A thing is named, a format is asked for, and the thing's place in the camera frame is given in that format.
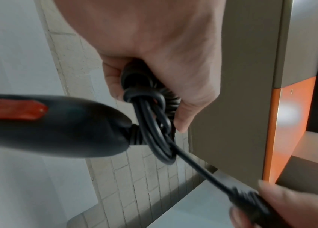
white wall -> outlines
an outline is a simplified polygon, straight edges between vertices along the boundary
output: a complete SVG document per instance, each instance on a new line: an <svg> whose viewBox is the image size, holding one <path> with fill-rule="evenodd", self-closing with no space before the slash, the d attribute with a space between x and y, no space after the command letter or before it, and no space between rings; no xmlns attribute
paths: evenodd
<svg viewBox="0 0 318 228"><path fill-rule="evenodd" d="M64 94L32 0L0 0L0 93ZM0 227L65 227L95 204L84 159L0 148Z"/></svg>

red switch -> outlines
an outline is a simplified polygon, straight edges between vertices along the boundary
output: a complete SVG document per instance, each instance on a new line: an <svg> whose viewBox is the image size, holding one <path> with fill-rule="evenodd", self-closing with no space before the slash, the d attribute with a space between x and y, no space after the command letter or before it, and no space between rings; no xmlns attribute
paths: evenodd
<svg viewBox="0 0 318 228"><path fill-rule="evenodd" d="M35 100L0 99L0 119L34 121L47 111L46 105Z"/></svg>

